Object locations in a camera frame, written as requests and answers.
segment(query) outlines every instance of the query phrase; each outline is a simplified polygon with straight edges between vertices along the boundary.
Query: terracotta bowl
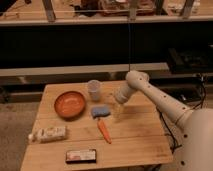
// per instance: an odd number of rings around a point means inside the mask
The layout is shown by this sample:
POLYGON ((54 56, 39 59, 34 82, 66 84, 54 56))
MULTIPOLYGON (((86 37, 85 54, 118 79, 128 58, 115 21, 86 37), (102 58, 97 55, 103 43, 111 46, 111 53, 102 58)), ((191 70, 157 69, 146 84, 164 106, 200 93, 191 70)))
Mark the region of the terracotta bowl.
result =
POLYGON ((55 101, 56 113, 65 119, 73 118, 81 114, 86 106, 84 96, 77 91, 68 91, 60 96, 55 101))

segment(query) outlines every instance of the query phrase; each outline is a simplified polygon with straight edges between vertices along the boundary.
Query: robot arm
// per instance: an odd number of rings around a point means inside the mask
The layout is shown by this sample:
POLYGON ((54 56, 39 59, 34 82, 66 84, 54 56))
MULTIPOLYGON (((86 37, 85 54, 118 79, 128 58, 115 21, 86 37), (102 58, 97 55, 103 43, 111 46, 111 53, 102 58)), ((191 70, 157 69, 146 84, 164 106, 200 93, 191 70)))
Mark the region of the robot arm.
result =
POLYGON ((151 85, 146 73, 130 71, 126 82, 115 91, 116 101, 123 104, 137 90, 143 92, 183 132, 181 171, 213 170, 213 109, 192 110, 151 85))

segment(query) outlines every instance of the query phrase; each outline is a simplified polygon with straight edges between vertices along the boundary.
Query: black cable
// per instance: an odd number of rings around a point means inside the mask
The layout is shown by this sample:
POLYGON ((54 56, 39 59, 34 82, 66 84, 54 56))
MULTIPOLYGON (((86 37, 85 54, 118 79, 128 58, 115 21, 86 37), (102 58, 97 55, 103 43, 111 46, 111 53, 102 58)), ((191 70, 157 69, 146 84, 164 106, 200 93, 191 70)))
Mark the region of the black cable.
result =
POLYGON ((171 138, 172 138, 173 146, 171 147, 171 150, 172 150, 172 154, 173 154, 173 153, 175 152, 175 150, 177 149, 177 147, 179 147, 180 145, 178 144, 177 139, 175 138, 174 134, 172 133, 172 131, 170 130, 168 124, 166 123, 166 121, 165 121, 165 119, 164 119, 164 117, 163 117, 162 112, 160 112, 159 110, 158 110, 158 112, 159 112, 159 114, 160 114, 160 119, 163 121, 163 123, 164 123, 166 129, 169 131, 169 136, 171 136, 171 138))
POLYGON ((198 78, 199 78, 199 86, 201 88, 200 90, 200 94, 201 94, 201 100, 198 104, 196 104, 193 109, 196 109, 198 106, 200 106, 200 108, 203 108, 203 104, 204 104, 204 101, 206 99, 206 88, 205 88, 205 82, 206 82, 206 79, 204 79, 204 76, 202 74, 198 74, 197 75, 198 78))
POLYGON ((128 21, 128 48, 129 48, 129 54, 128 54, 128 62, 129 62, 129 68, 128 70, 130 71, 131 67, 131 57, 132 57, 132 47, 131 47, 131 23, 128 21))

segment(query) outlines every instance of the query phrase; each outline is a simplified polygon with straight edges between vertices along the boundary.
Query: bottle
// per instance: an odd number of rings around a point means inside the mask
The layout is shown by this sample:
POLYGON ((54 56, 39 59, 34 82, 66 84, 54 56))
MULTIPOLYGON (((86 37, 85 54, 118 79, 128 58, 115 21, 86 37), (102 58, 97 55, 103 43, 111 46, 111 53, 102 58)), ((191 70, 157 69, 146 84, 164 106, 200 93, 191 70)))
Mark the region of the bottle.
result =
POLYGON ((37 141, 39 143, 64 140, 66 138, 66 126, 44 128, 28 135, 28 139, 30 142, 37 141))

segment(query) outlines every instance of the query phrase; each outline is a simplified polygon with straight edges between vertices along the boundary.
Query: toy carrot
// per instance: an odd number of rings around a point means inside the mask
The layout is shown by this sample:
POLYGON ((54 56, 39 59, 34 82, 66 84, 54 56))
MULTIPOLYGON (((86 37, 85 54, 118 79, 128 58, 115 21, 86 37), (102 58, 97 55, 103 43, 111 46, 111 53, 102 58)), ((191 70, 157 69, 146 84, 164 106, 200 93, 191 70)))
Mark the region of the toy carrot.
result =
POLYGON ((107 131, 107 128, 106 128, 106 125, 105 125, 104 121, 101 120, 100 118, 98 118, 97 126, 98 126, 98 129, 101 131, 102 135, 104 136, 104 139, 105 139, 109 144, 111 144, 112 141, 111 141, 111 138, 110 138, 110 136, 109 136, 109 133, 108 133, 108 131, 107 131))

